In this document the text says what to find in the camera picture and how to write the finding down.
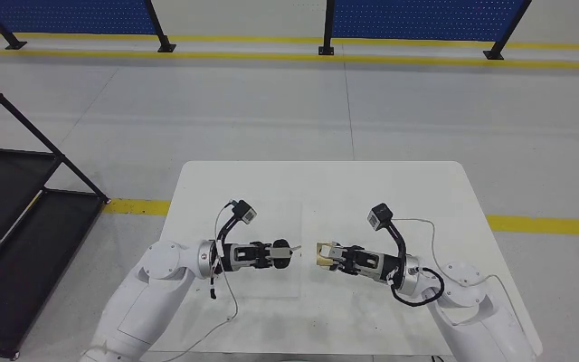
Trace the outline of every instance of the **gray floor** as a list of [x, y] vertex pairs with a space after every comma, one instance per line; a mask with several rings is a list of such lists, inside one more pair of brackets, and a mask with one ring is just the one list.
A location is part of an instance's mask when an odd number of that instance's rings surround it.
[[[169, 199], [181, 166], [194, 159], [456, 160], [485, 213], [553, 217], [579, 217], [578, 75], [341, 63], [0, 59], [5, 96], [113, 197]], [[0, 147], [43, 149], [3, 110]], [[82, 189], [61, 170], [51, 185]], [[103, 215], [26, 340], [21, 360], [75, 360], [131, 258], [142, 253], [131, 243], [153, 243], [162, 225], [158, 216]], [[543, 340], [539, 360], [576, 360], [577, 238], [496, 238]], [[97, 276], [104, 272], [111, 275], [94, 293], [74, 293], [75, 285], [101, 281]], [[183, 360], [198, 358], [284, 357], [193, 354]], [[384, 358], [374, 360], [430, 360]], [[315, 357], [346, 359], [372, 357]]]

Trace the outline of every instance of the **cable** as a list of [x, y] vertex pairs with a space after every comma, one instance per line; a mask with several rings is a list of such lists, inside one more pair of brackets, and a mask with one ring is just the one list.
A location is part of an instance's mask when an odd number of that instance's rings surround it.
[[[427, 219], [419, 219], [419, 218], [402, 218], [402, 219], [392, 219], [392, 220], [395, 220], [395, 221], [418, 221], [421, 223], [430, 224], [432, 226], [431, 252], [432, 252], [432, 258], [434, 259], [434, 264], [436, 264], [436, 267], [442, 272], [442, 274], [445, 277], [447, 277], [451, 281], [454, 281], [455, 283], [459, 284], [462, 288], [476, 287], [477, 285], [484, 283], [485, 281], [487, 281], [490, 278], [497, 279], [497, 281], [500, 283], [500, 286], [503, 288], [503, 291], [505, 292], [505, 294], [507, 294], [507, 299], [508, 299], [508, 302], [510, 303], [510, 308], [515, 312], [515, 317], [517, 318], [518, 325], [523, 330], [523, 333], [525, 333], [525, 336], [527, 336], [527, 333], [525, 332], [525, 328], [523, 327], [523, 323], [521, 323], [521, 318], [518, 316], [517, 310], [515, 309], [515, 305], [513, 304], [513, 300], [510, 298], [510, 294], [508, 294], [507, 287], [505, 287], [505, 283], [503, 282], [503, 280], [501, 280], [499, 278], [499, 276], [497, 274], [489, 274], [486, 277], [484, 277], [481, 281], [477, 281], [477, 282], [472, 283], [472, 284], [468, 284], [468, 283], [465, 283], [463, 281], [455, 280], [454, 278], [452, 278], [449, 274], [447, 274], [444, 271], [444, 269], [438, 263], [438, 259], [436, 258], [436, 252], [434, 251], [434, 238], [436, 235], [436, 226], [434, 226], [434, 223], [432, 221], [427, 220]], [[458, 325], [460, 325], [460, 323], [452, 322], [452, 325], [458, 326]]]
[[394, 296], [394, 298], [396, 300], [400, 301], [402, 304], [405, 304], [409, 307], [421, 307], [421, 306], [426, 305], [428, 303], [432, 303], [433, 301], [439, 299], [442, 296], [442, 294], [444, 293], [444, 279], [442, 278], [442, 276], [438, 272], [432, 270], [431, 268], [420, 268], [420, 269], [422, 269], [425, 272], [429, 272], [432, 275], [434, 275], [436, 278], [438, 278], [439, 282], [441, 283], [441, 288], [438, 290], [438, 292], [436, 294], [434, 294], [434, 296], [432, 296], [426, 300], [423, 300], [423, 301], [414, 302], [414, 301], [403, 300], [402, 298], [400, 298], [400, 296], [396, 293], [396, 287], [392, 284], [390, 286], [390, 290], [392, 291], [392, 295]]
[[[221, 213], [223, 212], [223, 210], [225, 210], [227, 208], [227, 206], [231, 205], [232, 202], [230, 201], [229, 203], [227, 203], [227, 205], [225, 205], [221, 211], [219, 212], [219, 214], [217, 214], [217, 218], [215, 219], [215, 228], [214, 228], [214, 234], [215, 234], [215, 242], [217, 243], [217, 224], [219, 222], [219, 216], [221, 215]], [[221, 256], [219, 256], [219, 254], [217, 254], [217, 260], [219, 261], [219, 264], [222, 265], [222, 261], [221, 261]], [[162, 361], [158, 361], [158, 362], [171, 362], [174, 361], [182, 356], [184, 356], [186, 353], [188, 353], [189, 351], [191, 351], [191, 349], [195, 348], [195, 346], [197, 346], [199, 343], [203, 342], [207, 337], [209, 337], [213, 332], [215, 332], [218, 328], [220, 328], [221, 326], [224, 326], [225, 324], [231, 322], [232, 320], [235, 319], [235, 317], [237, 317], [237, 315], [239, 314], [239, 304], [237, 303], [237, 299], [235, 298], [235, 295], [233, 294], [233, 290], [231, 285], [229, 285], [229, 281], [227, 280], [227, 273], [224, 271], [223, 272], [223, 277], [225, 278], [225, 283], [227, 284], [227, 289], [229, 289], [229, 293], [232, 295], [233, 298], [233, 302], [235, 303], [235, 313], [233, 313], [233, 315], [231, 317], [228, 317], [227, 320], [219, 323], [218, 325], [216, 325], [215, 327], [213, 327], [211, 330], [209, 330], [209, 332], [207, 332], [207, 334], [205, 334], [201, 339], [197, 340], [193, 345], [191, 345], [191, 347], [189, 347], [188, 349], [186, 349], [184, 352], [181, 352], [180, 354], [178, 354], [175, 357], [169, 358], [169, 359], [165, 359]]]
[[[217, 258], [219, 258], [219, 262], [221, 262], [221, 257], [219, 255], [217, 255]], [[207, 334], [205, 334], [201, 339], [197, 340], [193, 345], [191, 345], [191, 347], [189, 347], [188, 349], [186, 349], [184, 352], [181, 352], [180, 354], [178, 354], [177, 356], [170, 358], [170, 359], [165, 359], [159, 362], [171, 362], [174, 361], [182, 356], [184, 356], [186, 353], [188, 353], [189, 351], [191, 351], [191, 349], [195, 348], [195, 346], [197, 346], [199, 343], [203, 342], [207, 337], [209, 337], [213, 332], [215, 332], [218, 328], [220, 328], [221, 326], [231, 322], [232, 320], [235, 319], [235, 317], [237, 317], [237, 314], [239, 313], [239, 304], [237, 303], [237, 299], [235, 298], [235, 295], [233, 294], [232, 291], [232, 287], [231, 285], [229, 285], [229, 281], [227, 280], [227, 274], [224, 272], [223, 273], [223, 277], [225, 278], [225, 283], [227, 284], [227, 288], [229, 289], [230, 294], [232, 295], [233, 298], [233, 302], [235, 303], [235, 313], [233, 313], [233, 315], [231, 317], [228, 317], [227, 320], [219, 323], [218, 325], [216, 325], [215, 327], [213, 327], [211, 330], [209, 330], [209, 332], [207, 332]]]

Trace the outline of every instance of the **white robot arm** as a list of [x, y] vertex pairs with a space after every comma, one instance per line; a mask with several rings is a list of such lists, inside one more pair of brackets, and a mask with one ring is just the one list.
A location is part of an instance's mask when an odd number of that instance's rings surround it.
[[[318, 265], [331, 271], [363, 275], [391, 286], [393, 296], [410, 307], [426, 305], [446, 343], [459, 362], [532, 362], [536, 355], [509, 310], [492, 293], [480, 272], [463, 262], [443, 266], [440, 273], [406, 254], [405, 242], [392, 224], [385, 204], [372, 209], [368, 221], [375, 230], [385, 228], [398, 244], [398, 256], [370, 252], [359, 246], [318, 243]], [[399, 294], [423, 301], [410, 302]], [[479, 308], [460, 323], [442, 309]]]
[[225, 243], [237, 222], [248, 224], [256, 215], [243, 200], [228, 205], [233, 205], [233, 216], [217, 242], [202, 240], [190, 246], [158, 242], [148, 247], [107, 303], [81, 362], [139, 361], [161, 337], [195, 278], [213, 280], [241, 267], [283, 269], [290, 264], [294, 249], [282, 239], [273, 244]]

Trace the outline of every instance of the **yellow object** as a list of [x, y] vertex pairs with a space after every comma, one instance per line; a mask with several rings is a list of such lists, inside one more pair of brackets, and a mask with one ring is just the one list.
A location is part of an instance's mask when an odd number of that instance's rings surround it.
[[[115, 35], [115, 34], [75, 34], [75, 33], [14, 33], [22, 39], [69, 39], [69, 40], [108, 40], [108, 41], [149, 41], [156, 42], [156, 35]], [[203, 35], [169, 35], [171, 42], [198, 42], [198, 43], [307, 43], [319, 44], [322, 37], [292, 38], [268, 36], [203, 36]], [[392, 45], [392, 46], [432, 46], [432, 47], [459, 47], [459, 48], [491, 48], [493, 42], [463, 42], [437, 40], [405, 40], [405, 39], [355, 39], [334, 38], [332, 44], [357, 45]], [[550, 50], [579, 50], [579, 43], [516, 43], [507, 44], [512, 49], [550, 49]]]
[[62, 58], [133, 58], [133, 59], [213, 59], [238, 61], [284, 61], [284, 62], [360, 62], [377, 64], [421, 64], [421, 65], [455, 65], [499, 68], [556, 68], [579, 69], [579, 62], [572, 61], [530, 61], [506, 60], [488, 61], [467, 58], [438, 57], [403, 57], [374, 55], [334, 55], [316, 54], [259, 53], [259, 52], [118, 52], [118, 51], [61, 51], [61, 50], [26, 50], [0, 51], [0, 55], [14, 57], [62, 57]]
[[[169, 212], [170, 200], [144, 200], [130, 198], [115, 198], [104, 208], [106, 214], [142, 214], [166, 216]], [[560, 233], [579, 235], [579, 219], [555, 217], [529, 217], [517, 215], [487, 215], [490, 229], [493, 232], [506, 233]], [[319, 253], [324, 246], [332, 243], [318, 243], [318, 265], [328, 263]]]
[[316, 243], [316, 264], [321, 266], [321, 267], [330, 267], [332, 265], [334, 265], [334, 261], [329, 259], [328, 257], [323, 256], [322, 253], [322, 248], [324, 246], [328, 246], [328, 247], [332, 247], [334, 246], [335, 243]]
[[105, 214], [146, 214], [166, 216], [170, 200], [141, 200], [132, 198], [114, 198], [105, 206]]
[[490, 214], [487, 221], [494, 232], [579, 235], [579, 219]]

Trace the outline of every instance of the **blue fence panel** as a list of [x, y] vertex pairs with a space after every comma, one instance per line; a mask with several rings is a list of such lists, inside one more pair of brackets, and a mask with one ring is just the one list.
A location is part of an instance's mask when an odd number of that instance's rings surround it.
[[155, 34], [143, 0], [0, 0], [14, 33]]
[[336, 0], [336, 38], [496, 42], [524, 0]]

